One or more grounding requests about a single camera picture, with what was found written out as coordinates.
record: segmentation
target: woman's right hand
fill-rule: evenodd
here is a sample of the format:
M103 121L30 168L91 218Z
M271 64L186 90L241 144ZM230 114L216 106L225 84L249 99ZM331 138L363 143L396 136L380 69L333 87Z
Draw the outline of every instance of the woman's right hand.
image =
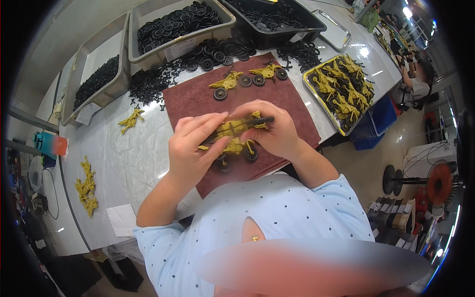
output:
M294 121L289 113L274 104L255 100L245 103L229 115L229 119L245 117L255 111L259 111L261 117L274 117L274 121L266 123L268 130L251 128L245 131L239 140L256 140L269 153L292 161L297 154L298 145L301 142L295 129Z

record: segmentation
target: hand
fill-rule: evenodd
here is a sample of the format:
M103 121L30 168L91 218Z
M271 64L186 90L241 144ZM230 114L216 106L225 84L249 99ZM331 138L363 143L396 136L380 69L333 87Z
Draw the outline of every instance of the hand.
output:
M226 119L228 112L197 117L185 117L178 121L175 135L168 141L170 170L167 178L179 185L187 194L205 175L213 161L226 148L232 137L218 139L208 150L198 148Z
M294 121L286 110L268 101L255 100L236 108L229 118L241 118L256 110L261 113L261 117L274 117L273 122L266 123L269 130L251 128L245 131L239 140L241 142L247 139L256 140L269 153L291 161L296 155L300 138L297 135Z

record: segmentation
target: worker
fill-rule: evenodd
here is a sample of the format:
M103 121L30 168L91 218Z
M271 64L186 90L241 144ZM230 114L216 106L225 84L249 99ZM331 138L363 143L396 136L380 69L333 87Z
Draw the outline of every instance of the worker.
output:
M225 120L254 111L273 116L270 128L245 131L269 153L292 162L300 180L276 172L212 190L191 225L174 221L178 203L203 178L232 136L208 150L198 146ZM185 117L169 140L170 169L142 202L133 231L147 273L159 296L228 296L192 270L203 254L241 242L280 238L340 238L373 241L358 198L335 167L297 135L289 113L256 100L227 112ZM256 296L256 294L233 296Z
M390 91L389 95L396 104L396 107L401 111L407 111L410 107L422 110L432 91L432 83L435 76L434 68L427 60L422 59L414 63L414 54L411 53L408 56L408 72L405 67L407 61L400 55L396 55L396 58L399 62L402 81Z

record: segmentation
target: seated woman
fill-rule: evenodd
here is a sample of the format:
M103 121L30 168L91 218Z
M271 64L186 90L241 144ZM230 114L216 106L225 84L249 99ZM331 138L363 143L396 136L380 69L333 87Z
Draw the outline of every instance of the seated woman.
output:
M402 74L402 81L394 87L389 95L401 111L406 111L410 107L422 110L424 103L428 100L432 91L434 81L434 68L427 60L419 60L416 64L412 62L414 55L409 55L409 73L404 67L403 58L396 55L399 61L399 69Z

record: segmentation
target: striped shirt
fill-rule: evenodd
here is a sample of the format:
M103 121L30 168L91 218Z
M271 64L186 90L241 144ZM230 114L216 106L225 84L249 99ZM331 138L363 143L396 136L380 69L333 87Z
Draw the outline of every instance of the striped shirt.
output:
M417 78L410 78L412 90L404 83L391 90L391 98L396 104L422 99L429 94L429 85Z

